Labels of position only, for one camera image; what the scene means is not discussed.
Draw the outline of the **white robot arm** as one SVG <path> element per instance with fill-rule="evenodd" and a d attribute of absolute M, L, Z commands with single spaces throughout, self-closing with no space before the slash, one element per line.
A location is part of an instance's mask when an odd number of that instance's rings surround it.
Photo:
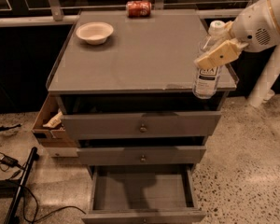
<path fill-rule="evenodd" d="M 280 44 L 280 0 L 258 0 L 234 21 L 212 21 L 203 53 L 194 63 L 200 69 L 220 67 L 242 51 L 260 52 Z"/>

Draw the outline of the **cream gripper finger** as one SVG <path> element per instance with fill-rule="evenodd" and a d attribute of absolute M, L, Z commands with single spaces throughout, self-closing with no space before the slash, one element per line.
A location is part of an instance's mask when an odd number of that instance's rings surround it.
<path fill-rule="evenodd" d="M 225 40 L 204 52 L 195 59 L 194 63 L 200 69 L 220 67 L 237 60 L 247 46 L 246 42 L 240 42 L 237 38 Z"/>
<path fill-rule="evenodd" d="M 231 31 L 232 25 L 233 25 L 232 21 L 228 21 L 224 24 L 223 37 L 225 39 L 232 39 L 233 38 L 233 34 L 232 34 L 232 31 Z"/>

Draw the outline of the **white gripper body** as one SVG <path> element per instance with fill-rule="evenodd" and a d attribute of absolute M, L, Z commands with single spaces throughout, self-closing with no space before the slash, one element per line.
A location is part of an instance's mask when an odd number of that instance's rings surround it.
<path fill-rule="evenodd" d="M 280 0 L 259 0 L 234 20 L 234 38 L 246 42 L 247 52 L 260 52 L 280 43 Z"/>

